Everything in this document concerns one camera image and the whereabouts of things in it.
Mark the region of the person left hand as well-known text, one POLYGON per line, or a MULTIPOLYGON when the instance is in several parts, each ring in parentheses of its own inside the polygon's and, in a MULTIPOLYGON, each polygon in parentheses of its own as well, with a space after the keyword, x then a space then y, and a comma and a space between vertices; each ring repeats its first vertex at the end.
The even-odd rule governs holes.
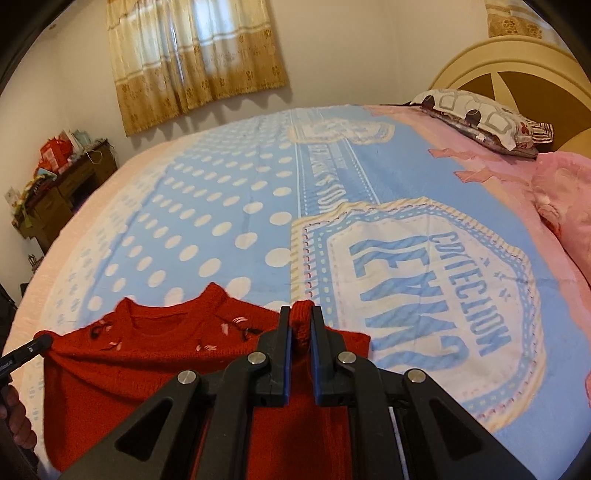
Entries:
POLYGON ((18 391, 12 385, 1 389, 0 416, 7 422, 14 443, 25 450, 33 450, 37 444, 37 435, 18 391))

